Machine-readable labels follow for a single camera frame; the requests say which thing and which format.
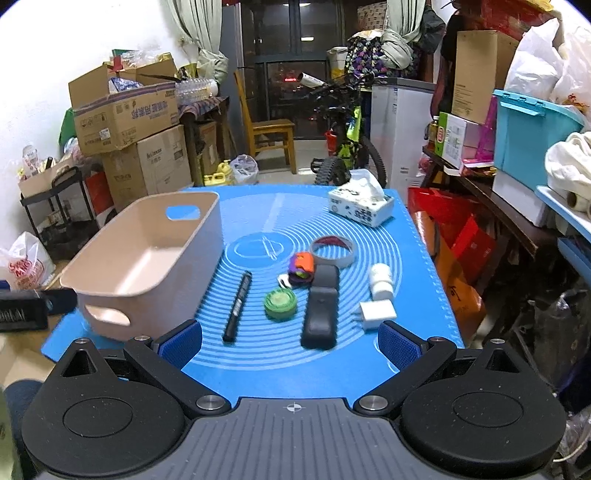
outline black marker pen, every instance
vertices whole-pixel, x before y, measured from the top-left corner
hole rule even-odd
[[[236,333],[238,331],[238,320],[244,308],[244,301],[248,294],[248,289],[251,287],[252,273],[249,271],[244,272],[238,292],[236,292],[236,298],[232,305],[232,311],[228,317],[228,323],[226,324],[226,330],[222,335],[222,340],[226,343],[234,343],[236,341]]]

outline blue gripper pad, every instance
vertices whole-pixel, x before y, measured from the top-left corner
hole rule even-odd
[[[404,370],[427,350],[428,344],[400,325],[387,320],[379,326],[378,347],[398,370]]]
[[[201,325],[191,319],[152,342],[152,350],[181,370],[201,350]]]

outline bicycle tire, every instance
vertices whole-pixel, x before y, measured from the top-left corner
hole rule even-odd
[[[367,149],[369,156],[374,161],[376,172],[378,173],[378,183],[384,189],[388,183],[388,176],[386,175],[386,167],[384,161],[378,153],[378,149],[374,147],[374,144],[369,141],[369,138],[362,136],[360,139],[361,145]]]
[[[320,166],[314,185],[341,186],[350,180],[350,174],[345,162],[339,157],[326,158]]]

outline blue table mat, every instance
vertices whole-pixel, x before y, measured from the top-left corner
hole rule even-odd
[[[361,328],[359,302],[371,299],[368,269],[392,268],[397,322],[422,338],[444,336],[462,347],[457,324],[433,262],[398,194],[393,218],[372,229],[327,208],[331,187],[256,185],[201,188],[220,196],[225,249],[195,318],[203,329],[200,352],[184,367],[235,404],[239,397],[346,398],[351,404],[397,372],[377,348],[376,332]],[[295,290],[296,315],[286,322],[265,316],[264,296],[278,287],[290,257],[312,240],[336,234],[358,246],[357,260],[340,273],[337,347],[331,351],[300,346],[308,292]],[[337,247],[324,254],[338,255]],[[222,333],[245,270],[253,273],[234,345]],[[88,337],[98,348],[121,343],[94,334],[78,310],[66,315],[41,352],[57,361],[70,343]]]

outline red bag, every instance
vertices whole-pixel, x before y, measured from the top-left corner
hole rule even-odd
[[[452,247],[452,253],[462,266],[469,284],[478,279],[495,246],[495,240],[478,227],[472,215]]]
[[[479,203],[468,197],[442,192],[437,189],[408,189],[408,211],[411,216],[425,212],[439,225],[441,237],[451,248]]]

